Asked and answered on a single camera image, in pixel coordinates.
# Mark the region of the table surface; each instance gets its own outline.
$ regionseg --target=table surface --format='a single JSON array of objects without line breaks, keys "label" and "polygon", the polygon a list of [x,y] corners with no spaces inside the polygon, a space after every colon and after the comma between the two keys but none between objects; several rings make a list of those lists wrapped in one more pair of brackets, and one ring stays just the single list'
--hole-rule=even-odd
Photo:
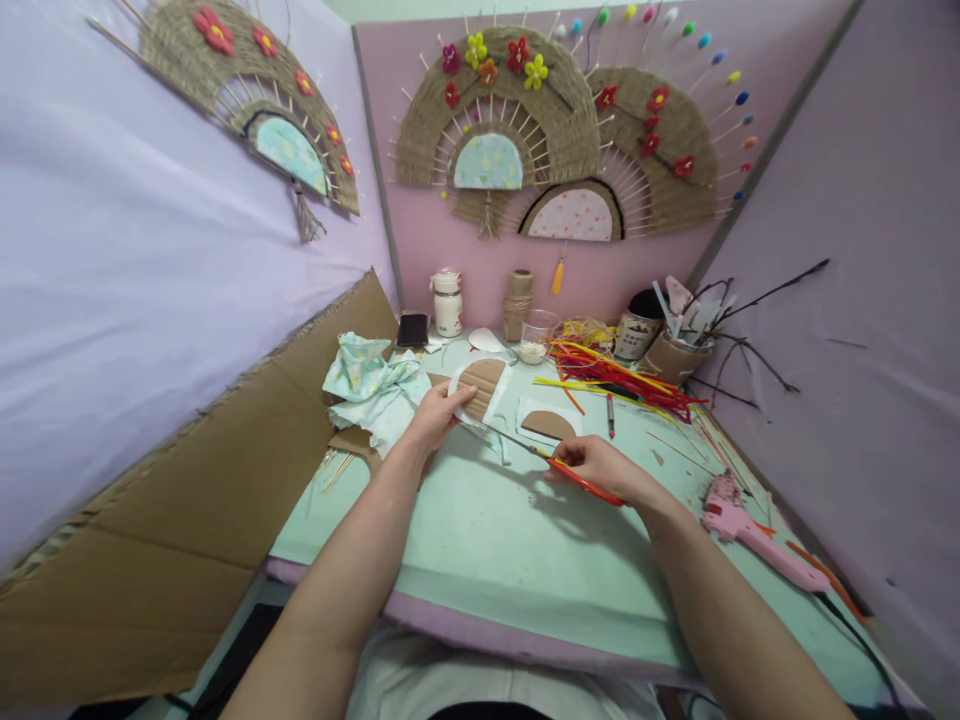
[{"label": "table surface", "polygon": [[[445,352],[426,356],[424,368],[452,375],[470,357],[463,338]],[[495,421],[498,429],[515,434],[521,396],[571,407],[559,388],[534,385],[536,377],[555,379],[556,370],[549,363],[515,367],[497,408],[506,418],[505,424]],[[585,434],[606,437],[606,396],[578,392],[575,397],[586,411]],[[699,516],[713,474],[648,434],[719,472],[720,464],[699,432],[622,400],[615,400],[615,417],[613,444]],[[420,491],[395,590],[585,648],[683,672],[694,669],[636,513],[572,485],[548,485],[541,479],[545,463],[519,448],[510,459],[503,466],[496,453],[464,429],[451,433]],[[740,458],[732,462],[741,475],[749,474]],[[303,564],[316,557],[369,480],[366,465],[357,460],[322,493],[340,464],[341,458],[335,458],[307,486],[272,556]],[[765,503],[750,500],[747,509],[767,524]],[[798,542],[776,510],[773,524],[778,542]],[[856,641],[746,547],[734,543],[723,550],[840,695],[853,704],[873,705],[880,678]],[[834,600],[842,606],[839,598]]]}]

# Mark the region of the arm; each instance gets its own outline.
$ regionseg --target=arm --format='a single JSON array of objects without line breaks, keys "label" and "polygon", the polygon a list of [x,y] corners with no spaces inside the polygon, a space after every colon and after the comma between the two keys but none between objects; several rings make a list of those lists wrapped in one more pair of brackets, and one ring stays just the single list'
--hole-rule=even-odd
[{"label": "arm", "polygon": [[424,462],[476,394],[448,383],[424,397],[403,436],[320,550],[247,669],[224,720],[340,718],[373,621],[387,600],[407,542]]},{"label": "arm", "polygon": [[[690,652],[730,717],[853,719],[780,618],[666,488],[595,435],[563,442],[555,455],[643,520]],[[547,479],[560,477],[551,470]]]}]

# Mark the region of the scissors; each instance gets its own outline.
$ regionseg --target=scissors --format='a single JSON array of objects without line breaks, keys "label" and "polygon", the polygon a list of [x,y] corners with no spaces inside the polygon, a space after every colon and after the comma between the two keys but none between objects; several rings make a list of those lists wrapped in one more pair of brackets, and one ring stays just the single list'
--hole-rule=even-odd
[{"label": "scissors", "polygon": [[603,500],[604,502],[610,503],[610,504],[613,505],[614,507],[623,507],[623,500],[621,500],[620,498],[618,498],[616,495],[612,495],[612,494],[608,493],[608,492],[607,492],[606,490],[604,490],[603,488],[599,488],[599,487],[597,487],[596,485],[594,485],[593,483],[587,482],[587,481],[584,480],[582,477],[580,477],[579,475],[577,475],[577,474],[573,471],[573,469],[572,469],[569,465],[567,465],[566,463],[560,462],[560,461],[557,460],[556,458],[550,457],[550,456],[547,455],[545,452],[543,452],[542,450],[534,447],[533,445],[527,445],[526,443],[520,442],[520,441],[517,440],[516,438],[510,437],[510,436],[507,435],[506,433],[500,432],[500,431],[497,430],[495,427],[491,427],[490,425],[486,425],[486,424],[484,424],[483,426],[484,426],[485,428],[487,428],[488,430],[493,430],[493,431],[494,431],[497,435],[499,435],[500,437],[505,437],[505,438],[506,438],[507,440],[509,440],[510,442],[516,443],[517,445],[519,445],[520,447],[522,447],[524,450],[526,450],[526,451],[527,451],[528,453],[530,453],[531,455],[536,455],[536,456],[539,457],[540,459],[545,460],[546,463],[547,463],[547,465],[549,465],[550,467],[552,467],[554,470],[556,470],[558,473],[560,473],[560,474],[563,475],[564,477],[568,478],[569,480],[572,480],[574,483],[576,483],[577,485],[579,485],[582,489],[586,490],[588,493],[591,493],[591,494],[593,494],[593,495],[596,495],[598,498],[600,498],[600,499]]}]

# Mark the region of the white shirt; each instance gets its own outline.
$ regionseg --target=white shirt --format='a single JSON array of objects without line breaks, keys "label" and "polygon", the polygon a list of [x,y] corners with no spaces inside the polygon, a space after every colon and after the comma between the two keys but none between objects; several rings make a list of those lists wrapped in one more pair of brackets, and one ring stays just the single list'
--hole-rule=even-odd
[{"label": "white shirt", "polygon": [[467,702],[512,702],[551,720],[663,720],[650,685],[458,650],[379,620],[347,720],[428,720]]}]

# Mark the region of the phone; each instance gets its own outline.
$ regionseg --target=phone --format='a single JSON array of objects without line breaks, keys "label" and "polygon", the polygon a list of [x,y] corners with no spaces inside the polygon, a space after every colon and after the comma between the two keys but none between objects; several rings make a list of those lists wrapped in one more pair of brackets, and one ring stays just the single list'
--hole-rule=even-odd
[{"label": "phone", "polygon": [[427,344],[429,318],[423,313],[409,313],[400,316],[400,331],[397,333],[397,347],[421,347]]}]

